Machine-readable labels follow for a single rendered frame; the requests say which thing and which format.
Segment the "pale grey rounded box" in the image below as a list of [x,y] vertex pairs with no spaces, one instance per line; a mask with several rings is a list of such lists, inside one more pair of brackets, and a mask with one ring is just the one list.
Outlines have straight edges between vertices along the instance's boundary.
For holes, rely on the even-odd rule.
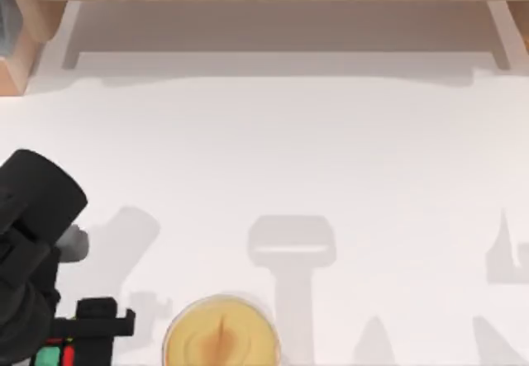
[[77,263],[84,260],[89,252],[88,233],[77,225],[71,225],[57,240],[61,263]]

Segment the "red and green object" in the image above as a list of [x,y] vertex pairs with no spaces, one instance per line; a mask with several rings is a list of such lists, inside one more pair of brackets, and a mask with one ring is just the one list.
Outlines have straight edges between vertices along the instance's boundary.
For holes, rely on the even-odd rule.
[[49,339],[32,357],[30,366],[74,366],[74,340]]

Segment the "wooden cupboard with grey inside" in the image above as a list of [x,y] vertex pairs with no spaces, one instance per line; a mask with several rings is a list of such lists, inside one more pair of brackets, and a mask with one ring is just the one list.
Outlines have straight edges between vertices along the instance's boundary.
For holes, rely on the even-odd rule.
[[26,91],[41,48],[59,29],[66,2],[0,0],[0,97]]

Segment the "round yellow bread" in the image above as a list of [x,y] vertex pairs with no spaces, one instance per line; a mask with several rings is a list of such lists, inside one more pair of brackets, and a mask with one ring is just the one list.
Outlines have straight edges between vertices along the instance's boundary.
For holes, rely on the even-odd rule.
[[253,302],[217,294],[187,305],[164,334],[162,366],[282,366],[279,335]]

